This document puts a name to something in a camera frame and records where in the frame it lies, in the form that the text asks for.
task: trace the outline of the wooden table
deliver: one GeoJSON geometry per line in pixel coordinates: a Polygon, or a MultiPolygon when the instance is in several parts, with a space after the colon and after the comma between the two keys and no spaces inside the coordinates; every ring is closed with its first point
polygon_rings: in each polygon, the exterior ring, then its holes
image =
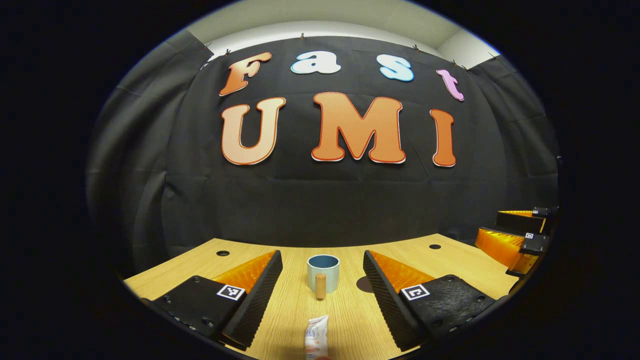
{"type": "Polygon", "coordinates": [[[257,359],[304,359],[307,320],[322,315],[329,315],[327,336],[333,360],[386,360],[408,352],[396,347],[373,293],[356,287],[356,281],[365,276],[365,250],[402,261],[436,278],[457,275],[494,299],[507,295],[516,281],[516,277],[504,273],[505,266],[480,249],[434,234],[393,243],[326,248],[273,247],[213,239],[130,277],[125,283],[139,297],[153,300],[188,277],[212,279],[273,249],[282,252],[283,270],[253,344],[243,352],[257,359]],[[430,249],[432,244],[442,248],[430,249]],[[230,255],[217,256],[220,250],[227,250],[230,255]],[[317,300],[307,286],[307,259],[318,254],[340,258],[338,288],[324,300],[317,300]]]}

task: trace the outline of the ceiling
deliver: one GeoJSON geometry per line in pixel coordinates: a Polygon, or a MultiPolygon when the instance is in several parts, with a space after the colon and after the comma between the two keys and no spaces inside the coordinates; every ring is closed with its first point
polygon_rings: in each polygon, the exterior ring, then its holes
{"type": "Polygon", "coordinates": [[[350,22],[412,38],[437,49],[460,26],[406,0],[242,0],[188,27],[203,43],[280,22],[350,22]]]}

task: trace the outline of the black fabric curtain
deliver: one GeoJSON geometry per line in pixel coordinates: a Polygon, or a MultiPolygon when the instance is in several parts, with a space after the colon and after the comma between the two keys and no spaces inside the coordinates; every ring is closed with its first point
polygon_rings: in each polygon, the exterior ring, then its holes
{"type": "Polygon", "coordinates": [[[117,86],[95,126],[88,200],[97,230],[122,253],[128,277],[211,238],[279,246],[336,247],[440,233],[473,244],[501,209],[557,205],[557,144],[544,108],[503,56],[467,72],[401,45],[351,37],[288,39],[210,61],[186,30],[163,42],[117,86]],[[299,54],[330,51],[341,69],[295,74],[299,54]],[[229,65],[269,52],[244,89],[220,97],[229,65]],[[410,82],[388,79],[376,57],[411,63],[410,82]],[[457,79],[460,102],[436,70],[457,79]],[[400,101],[402,164],[346,156],[318,162],[321,92],[346,94],[360,116],[376,97],[400,101]],[[247,104],[241,141],[260,133],[256,104],[286,98],[271,155],[239,166],[221,152],[225,109],[247,104]],[[437,167],[429,111],[454,117],[456,165],[437,167]]]}

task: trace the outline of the pink letter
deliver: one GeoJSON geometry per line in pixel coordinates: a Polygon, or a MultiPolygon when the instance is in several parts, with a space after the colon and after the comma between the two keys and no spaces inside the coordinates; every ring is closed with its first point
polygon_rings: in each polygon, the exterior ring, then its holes
{"type": "Polygon", "coordinates": [[[458,83],[458,80],[456,80],[456,78],[451,76],[451,74],[444,69],[436,70],[436,72],[438,73],[438,75],[442,76],[442,79],[444,80],[444,85],[447,86],[447,90],[449,91],[449,93],[453,97],[455,97],[456,100],[464,101],[465,96],[462,95],[462,93],[459,92],[458,89],[456,89],[456,84],[458,83]]]}

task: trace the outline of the cup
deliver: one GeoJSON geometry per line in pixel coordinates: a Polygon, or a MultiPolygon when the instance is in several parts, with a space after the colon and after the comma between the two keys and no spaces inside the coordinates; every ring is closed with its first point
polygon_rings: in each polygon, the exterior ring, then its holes
{"type": "Polygon", "coordinates": [[[332,293],[338,288],[340,273],[340,259],[331,255],[315,255],[307,259],[307,284],[311,291],[316,292],[316,274],[326,275],[326,293],[332,293]]]}

